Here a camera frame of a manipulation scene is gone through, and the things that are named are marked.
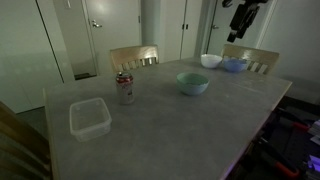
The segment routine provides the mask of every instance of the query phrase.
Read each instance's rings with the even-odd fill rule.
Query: white bowl
[[[216,68],[222,61],[221,56],[213,54],[203,54],[201,55],[201,64],[205,68]]]

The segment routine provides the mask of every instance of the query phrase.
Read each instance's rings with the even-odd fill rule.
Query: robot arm
[[[268,0],[244,0],[244,4],[240,4],[230,23],[231,32],[227,41],[234,42],[236,38],[242,39],[247,28],[252,24],[260,7],[259,3],[267,3]],[[223,0],[222,6],[227,8],[232,5],[232,0]]]

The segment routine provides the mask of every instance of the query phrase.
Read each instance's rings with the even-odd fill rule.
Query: table top
[[[210,80],[199,96],[176,87],[176,75]],[[223,179],[291,82],[250,71],[205,69],[199,59],[131,71],[135,102],[120,105],[114,77],[94,77],[44,91],[55,179]],[[111,131],[78,142],[70,134],[72,103],[101,97]]]

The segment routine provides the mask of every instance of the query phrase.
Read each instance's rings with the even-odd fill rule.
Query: plastic container
[[[224,68],[233,73],[238,73],[245,70],[247,67],[247,62],[240,59],[226,59],[224,60]]]
[[[222,61],[221,56],[213,54],[203,54],[201,55],[201,64],[205,68],[216,68]]]
[[[111,130],[111,116],[102,98],[73,103],[70,106],[70,133],[79,142],[107,134]]]

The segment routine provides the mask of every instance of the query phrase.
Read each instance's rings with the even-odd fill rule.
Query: clear plastic container
[[[79,142],[107,134],[111,116],[102,98],[76,102],[70,106],[70,133]]]

